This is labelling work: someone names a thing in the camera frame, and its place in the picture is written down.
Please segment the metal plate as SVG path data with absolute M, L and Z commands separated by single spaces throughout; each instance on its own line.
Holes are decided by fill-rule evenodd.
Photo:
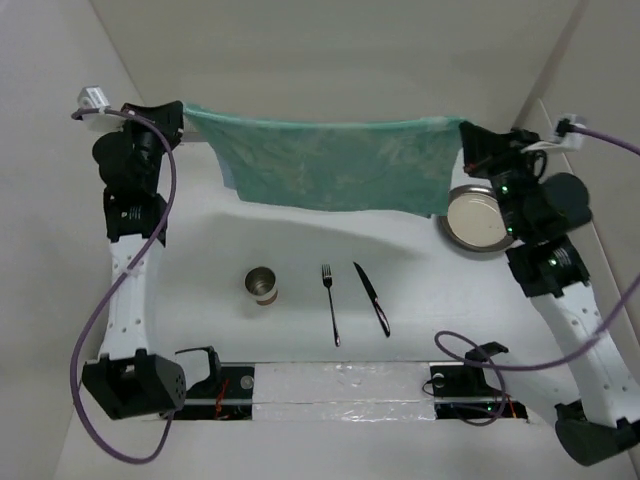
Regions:
M 453 188 L 447 213 L 438 217 L 438 225 L 453 244 L 470 252 L 501 252 L 514 243 L 496 195 L 488 186 L 468 184 Z

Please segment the green patterned cloth placemat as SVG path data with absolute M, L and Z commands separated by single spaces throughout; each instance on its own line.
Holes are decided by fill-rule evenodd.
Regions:
M 184 115 L 240 200 L 305 210 L 442 215 L 462 147 L 459 117 L 314 123 L 193 104 Z

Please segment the metal cup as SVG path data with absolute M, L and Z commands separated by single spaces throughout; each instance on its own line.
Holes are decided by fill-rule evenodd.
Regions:
M 278 296 L 277 277 L 270 268 L 265 266 L 251 269 L 245 275 L 244 287 L 260 306 L 272 304 Z

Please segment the silver fork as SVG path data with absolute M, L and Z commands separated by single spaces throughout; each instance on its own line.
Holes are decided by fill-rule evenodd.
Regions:
M 337 326 L 334 302 L 333 302 L 333 297 L 331 292 L 331 288 L 333 286 L 333 277 L 332 277 L 331 267 L 329 264 L 323 264 L 321 266 L 321 274 L 322 274 L 322 283 L 327 290 L 327 295 L 329 299 L 329 308 L 330 308 L 331 321 L 332 321 L 334 345 L 336 348 L 339 348 L 341 346 L 341 338 L 340 338 L 340 334 Z

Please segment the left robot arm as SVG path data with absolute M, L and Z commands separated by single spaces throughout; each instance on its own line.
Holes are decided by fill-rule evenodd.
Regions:
M 82 382 L 113 420 L 167 413 L 184 403 L 182 367 L 162 353 L 156 293 L 172 197 L 158 191 L 162 158 L 181 143 L 183 104 L 125 104 L 123 122 L 92 148 L 105 185 L 103 211 L 112 284 L 108 322 L 98 358 Z

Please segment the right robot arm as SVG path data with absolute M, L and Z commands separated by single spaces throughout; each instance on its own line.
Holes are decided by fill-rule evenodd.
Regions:
M 505 252 L 511 274 L 562 353 L 525 366 L 501 345 L 478 348 L 478 360 L 465 359 L 465 387 L 476 394 L 505 390 L 553 426 L 565 452 L 582 466 L 636 447 L 639 382 L 609 328 L 639 283 L 632 282 L 607 317 L 599 314 L 589 271 L 569 238 L 592 220 L 587 187 L 566 172 L 544 178 L 536 164 L 550 153 L 579 150 L 587 137 L 631 153 L 638 147 L 588 129 L 573 115 L 556 123 L 548 141 L 526 130 L 497 134 L 468 121 L 459 130 L 465 173 L 491 183 L 506 231 L 519 243 Z

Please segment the silver table knife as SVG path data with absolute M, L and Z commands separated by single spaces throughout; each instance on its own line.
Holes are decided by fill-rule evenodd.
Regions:
M 385 336 L 387 338 L 389 338 L 391 336 L 391 329 L 390 329 L 390 324 L 389 321 L 382 309 L 382 307 L 379 304 L 379 298 L 378 295 L 375 291 L 375 288 L 373 286 L 373 284 L 371 283 L 371 281 L 369 280 L 367 274 L 365 273 L 364 269 L 357 263 L 354 262 L 354 267 L 356 269 L 356 272 L 363 284 L 363 287 L 367 293 L 367 296 L 369 297 L 369 300 L 372 304 L 372 307 L 376 313 L 376 316 L 378 318 L 378 321 L 381 325 L 381 328 L 385 334 Z

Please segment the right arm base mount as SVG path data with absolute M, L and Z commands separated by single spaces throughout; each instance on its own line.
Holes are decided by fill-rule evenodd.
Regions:
M 504 410 L 498 414 L 501 393 L 486 383 L 482 369 L 460 362 L 434 362 L 429 371 L 431 377 L 422 390 L 434 398 L 437 419 L 459 419 L 476 425 L 495 417 L 528 419 L 526 407 L 509 396 Z

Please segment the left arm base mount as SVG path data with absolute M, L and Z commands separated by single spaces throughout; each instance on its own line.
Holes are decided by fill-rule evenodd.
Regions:
M 212 346 L 179 350 L 186 375 L 185 403 L 175 421 L 245 421 L 253 417 L 256 367 L 221 362 Z

